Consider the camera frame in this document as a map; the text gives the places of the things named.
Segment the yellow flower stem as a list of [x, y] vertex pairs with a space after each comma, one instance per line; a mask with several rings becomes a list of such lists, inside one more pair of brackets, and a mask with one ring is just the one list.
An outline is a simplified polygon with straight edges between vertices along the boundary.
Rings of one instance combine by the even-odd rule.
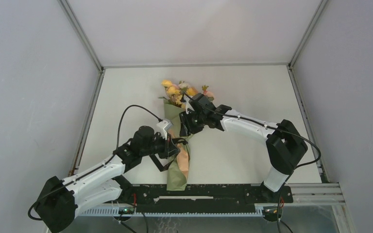
[[165, 89], [166, 96], [165, 97], [160, 97], [161, 99], [164, 99], [167, 101], [167, 103], [174, 105], [176, 107], [180, 108], [185, 108], [183, 103], [181, 102], [182, 100], [182, 95], [188, 95], [190, 97], [195, 96], [198, 93], [198, 90], [191, 86], [188, 90], [181, 90], [178, 87], [178, 84], [173, 83], [169, 80], [163, 80], [161, 82], [161, 85]]

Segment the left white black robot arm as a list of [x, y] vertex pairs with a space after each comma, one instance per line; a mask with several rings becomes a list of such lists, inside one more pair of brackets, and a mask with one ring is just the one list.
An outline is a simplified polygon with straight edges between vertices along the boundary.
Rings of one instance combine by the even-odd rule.
[[160, 159], [176, 156], [187, 141], [161, 134], [149, 126], [141, 126], [132, 138], [118, 146], [102, 162], [76, 175], [59, 179], [49, 178], [37, 200], [28, 210], [28, 217], [43, 221], [53, 233], [68, 227], [81, 213], [108, 201], [127, 202], [132, 197], [133, 185], [123, 176], [139, 165], [143, 157], [151, 157], [160, 171]]

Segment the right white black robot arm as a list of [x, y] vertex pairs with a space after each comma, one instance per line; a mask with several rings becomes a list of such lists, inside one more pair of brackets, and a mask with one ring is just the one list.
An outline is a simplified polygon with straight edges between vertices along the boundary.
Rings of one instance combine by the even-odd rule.
[[204, 127], [209, 127], [239, 133], [264, 144], [271, 164], [269, 173], [261, 184], [261, 195], [265, 201], [273, 202], [280, 197], [281, 188], [296, 169], [319, 160], [316, 158], [311, 162], [300, 162], [309, 147], [313, 147], [317, 153], [321, 151], [316, 144], [301, 136], [289, 120], [283, 119], [275, 123], [245, 116], [230, 106], [215, 106], [202, 93], [192, 97], [183, 92], [181, 103], [186, 105], [186, 110], [179, 114], [181, 136], [197, 134]]

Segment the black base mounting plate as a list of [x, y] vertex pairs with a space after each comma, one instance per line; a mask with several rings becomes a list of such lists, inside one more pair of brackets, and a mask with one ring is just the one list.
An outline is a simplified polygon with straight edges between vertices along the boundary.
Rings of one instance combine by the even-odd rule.
[[272, 193], [258, 184], [190, 184], [184, 191], [168, 191], [163, 184], [131, 185], [117, 199], [145, 214], [249, 214], [257, 204], [293, 203], [284, 186]]

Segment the aluminium frame rail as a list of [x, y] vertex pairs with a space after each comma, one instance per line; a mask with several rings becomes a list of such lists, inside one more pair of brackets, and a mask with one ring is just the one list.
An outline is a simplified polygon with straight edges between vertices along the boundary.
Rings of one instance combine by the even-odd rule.
[[[339, 185], [333, 183], [293, 183], [281, 188], [285, 204], [344, 204]], [[235, 200], [245, 204], [278, 202], [278, 195], [259, 184], [189, 184], [184, 191], [168, 191], [163, 184], [133, 184], [126, 187], [119, 200], [152, 204], [161, 200]]]

